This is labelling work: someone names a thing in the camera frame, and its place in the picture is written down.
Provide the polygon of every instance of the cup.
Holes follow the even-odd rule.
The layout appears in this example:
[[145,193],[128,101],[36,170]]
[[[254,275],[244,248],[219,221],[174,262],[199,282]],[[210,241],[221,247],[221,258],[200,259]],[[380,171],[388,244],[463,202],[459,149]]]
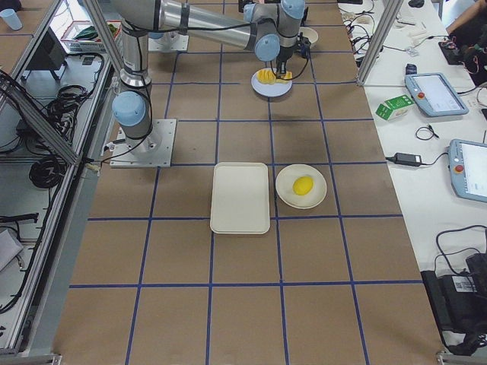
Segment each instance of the cup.
[[22,28],[22,22],[18,18],[17,13],[14,9],[4,9],[0,11],[0,17],[13,30],[19,30]]

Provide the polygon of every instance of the person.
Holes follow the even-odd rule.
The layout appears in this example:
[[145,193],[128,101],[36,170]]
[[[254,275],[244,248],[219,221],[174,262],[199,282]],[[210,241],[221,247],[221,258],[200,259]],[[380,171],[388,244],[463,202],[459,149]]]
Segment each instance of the person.
[[463,62],[475,85],[487,81],[487,0],[478,0],[447,27],[450,38],[463,53]]

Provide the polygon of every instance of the table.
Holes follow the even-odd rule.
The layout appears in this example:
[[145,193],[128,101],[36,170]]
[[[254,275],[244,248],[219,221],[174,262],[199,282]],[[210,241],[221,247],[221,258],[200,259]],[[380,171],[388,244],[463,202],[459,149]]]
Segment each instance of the table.
[[[406,47],[414,46],[412,38],[409,36],[411,32],[421,29],[426,30],[425,36],[443,36],[447,35],[438,13],[433,7],[431,1],[426,1],[422,8],[410,8],[407,2],[404,3],[403,8],[409,8],[412,16],[416,20],[416,25],[398,24],[395,22],[393,29],[384,42],[385,46],[394,47],[398,49],[405,49]],[[340,5],[345,11],[353,11],[359,13],[362,10],[369,10],[371,8],[370,0],[365,1],[363,5]],[[374,0],[374,18],[376,24],[380,20],[380,15],[384,11],[384,4],[382,0]],[[359,24],[363,26],[369,34],[372,34],[372,24]],[[354,35],[363,35],[364,31],[357,29]],[[424,74],[429,72],[443,72],[448,81],[453,87],[473,87],[473,82],[468,77],[462,65],[448,65],[444,58],[438,42],[441,38],[434,38],[426,40],[423,44],[417,46],[415,49],[419,52],[419,56],[411,57],[406,52],[400,52],[395,49],[384,48],[377,58],[374,68],[372,68],[365,86],[403,86],[404,85],[404,69],[406,64],[412,63],[418,67],[418,73]]]
[[[375,5],[374,17],[377,18],[384,7],[380,1],[375,2]],[[369,8],[366,4],[362,6],[364,10]],[[346,10],[359,12],[352,10],[351,5]],[[418,24],[427,29],[428,35],[446,34],[429,0],[425,2],[423,8],[411,8],[410,11]],[[393,28],[384,44],[400,49],[411,46],[411,39],[408,37],[411,29],[414,28],[411,26]],[[448,65],[440,49],[436,44],[432,44],[436,42],[436,40],[426,40],[418,46],[420,55],[415,58],[405,52],[385,49],[365,81],[364,90],[385,156],[393,156],[396,152],[419,154],[423,162],[432,163],[440,154],[447,151],[450,141],[454,138],[476,142],[482,142],[485,138],[487,122],[480,111],[482,105],[479,103],[479,100],[487,103],[484,92],[479,94],[479,98],[476,91],[462,96],[470,109],[465,116],[428,118],[417,107],[413,107],[405,116],[390,121],[375,115],[377,106],[384,100],[409,94],[403,81],[406,63],[416,64],[419,73],[443,73],[457,91],[470,90],[473,87],[463,66]],[[431,124],[440,138],[421,141],[415,137],[415,131],[427,124]],[[455,195],[450,184],[446,156],[440,157],[439,161],[430,167],[405,167],[392,163],[389,163],[388,167],[420,270],[436,269],[438,276],[451,274],[443,258],[438,259],[438,265],[435,266],[439,253],[435,237],[444,230],[474,224],[485,225],[487,220],[485,204],[461,199]],[[485,252],[484,232],[468,230],[443,235],[441,246],[446,253],[466,247],[475,247],[480,252]],[[461,271],[466,267],[465,258],[472,253],[467,251],[450,256],[452,266]],[[462,338],[454,336],[452,339],[462,341]]]

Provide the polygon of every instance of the yellow object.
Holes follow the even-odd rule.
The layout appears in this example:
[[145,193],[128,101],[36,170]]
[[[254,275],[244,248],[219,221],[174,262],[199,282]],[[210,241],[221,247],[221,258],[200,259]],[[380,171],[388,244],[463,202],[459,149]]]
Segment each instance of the yellow object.
[[306,195],[313,188],[313,178],[302,176],[292,184],[292,191],[297,195]]
[[257,72],[257,80],[261,84],[273,85],[276,82],[287,84],[291,79],[292,79],[292,72],[290,71],[287,71],[286,75],[282,76],[282,78],[276,78],[274,72],[272,72],[270,68],[262,68]]

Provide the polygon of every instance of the white tray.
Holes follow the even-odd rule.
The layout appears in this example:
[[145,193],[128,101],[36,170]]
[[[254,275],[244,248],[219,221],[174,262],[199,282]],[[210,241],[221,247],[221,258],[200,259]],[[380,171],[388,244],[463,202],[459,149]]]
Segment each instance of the white tray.
[[213,173],[215,233],[264,234],[270,228],[269,172],[263,163],[221,162]]

